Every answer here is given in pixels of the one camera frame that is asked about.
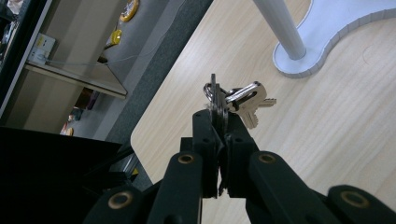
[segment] light wood desk surface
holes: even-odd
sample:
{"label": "light wood desk surface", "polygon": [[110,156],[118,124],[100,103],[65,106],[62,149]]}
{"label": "light wood desk surface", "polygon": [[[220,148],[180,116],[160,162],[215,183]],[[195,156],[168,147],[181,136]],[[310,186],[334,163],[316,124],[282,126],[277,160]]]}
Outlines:
{"label": "light wood desk surface", "polygon": [[[286,0],[296,24],[309,3]],[[192,136],[192,114],[208,103],[210,75],[225,90],[257,80],[277,99],[249,131],[260,150],[282,156],[311,189],[327,195],[348,184],[396,210],[395,24],[358,28],[318,73],[290,79],[273,64],[277,39],[253,1],[214,1],[132,133],[137,157],[161,180],[180,138]],[[203,223],[249,223],[245,201],[204,200]]]}

